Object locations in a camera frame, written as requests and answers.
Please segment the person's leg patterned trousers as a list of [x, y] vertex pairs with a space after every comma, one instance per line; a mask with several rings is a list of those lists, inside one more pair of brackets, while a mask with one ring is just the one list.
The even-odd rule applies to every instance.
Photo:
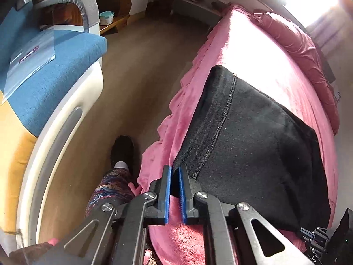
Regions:
[[[114, 161], [113, 168], [103, 176], [101, 182], [94, 190], [86, 207], [85, 217], [102, 203], [105, 199], [116, 198], [120, 204], [128, 203], [134, 198], [129, 187], [132, 181], [128, 164], [125, 161]], [[9, 261], [6, 264], [33, 264], [59, 241], [55, 238], [48, 242], [38, 243], [21, 248], [9, 254]]]

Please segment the blue yellow sofa chair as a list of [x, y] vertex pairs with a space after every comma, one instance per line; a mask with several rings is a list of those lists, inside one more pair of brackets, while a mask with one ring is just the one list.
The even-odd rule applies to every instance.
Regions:
[[1, 247], [36, 244], [47, 194], [79, 125], [103, 89], [101, 35], [41, 26], [26, 2], [1, 19], [1, 102], [12, 54], [43, 30], [54, 30], [56, 58], [1, 104]]

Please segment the red duvet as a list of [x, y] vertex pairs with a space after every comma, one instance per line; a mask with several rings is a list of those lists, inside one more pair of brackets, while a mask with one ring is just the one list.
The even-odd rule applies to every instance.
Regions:
[[327, 81], [313, 40], [295, 23], [275, 13], [254, 13], [253, 24], [265, 30], [284, 48], [313, 85], [329, 118], [333, 133], [338, 134], [340, 118], [334, 91]]

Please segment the black embroidered pants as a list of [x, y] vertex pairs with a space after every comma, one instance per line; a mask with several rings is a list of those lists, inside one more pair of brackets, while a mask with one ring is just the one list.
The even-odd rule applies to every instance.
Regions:
[[221, 202], [249, 203], [276, 228], [327, 227], [329, 191], [315, 131], [217, 65], [173, 162]]

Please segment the black shoe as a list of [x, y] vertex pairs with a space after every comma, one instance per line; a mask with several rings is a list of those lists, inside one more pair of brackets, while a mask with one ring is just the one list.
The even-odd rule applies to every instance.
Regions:
[[126, 169], [133, 173], [135, 147], [131, 137], [119, 136], [111, 148], [110, 162], [114, 169]]

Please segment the clear plastic document sleeve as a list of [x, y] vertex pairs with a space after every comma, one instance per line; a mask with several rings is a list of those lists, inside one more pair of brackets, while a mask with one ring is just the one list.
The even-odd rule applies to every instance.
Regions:
[[4, 104], [28, 78], [55, 58], [52, 29], [41, 31], [17, 49], [10, 57], [1, 104]]

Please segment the teal lidded container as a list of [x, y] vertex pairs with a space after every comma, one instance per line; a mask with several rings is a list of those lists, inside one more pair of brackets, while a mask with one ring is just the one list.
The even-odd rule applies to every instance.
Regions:
[[113, 23], [114, 13], [112, 11], [104, 11], [99, 14], [99, 23], [101, 26], [108, 26]]

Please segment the white grey nightstand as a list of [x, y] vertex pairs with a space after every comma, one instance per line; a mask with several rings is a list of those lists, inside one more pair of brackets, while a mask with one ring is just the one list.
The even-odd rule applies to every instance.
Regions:
[[229, 5], [225, 0], [173, 0], [171, 15], [187, 16], [212, 28], [225, 15]]

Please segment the brown wooden side table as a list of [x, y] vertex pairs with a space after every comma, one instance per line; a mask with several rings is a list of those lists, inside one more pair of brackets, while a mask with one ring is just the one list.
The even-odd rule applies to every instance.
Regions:
[[[44, 0], [35, 5], [44, 28], [73, 30], [101, 35], [111, 29], [121, 30], [128, 24], [131, 0]], [[101, 26], [99, 14], [114, 13], [113, 23]]]

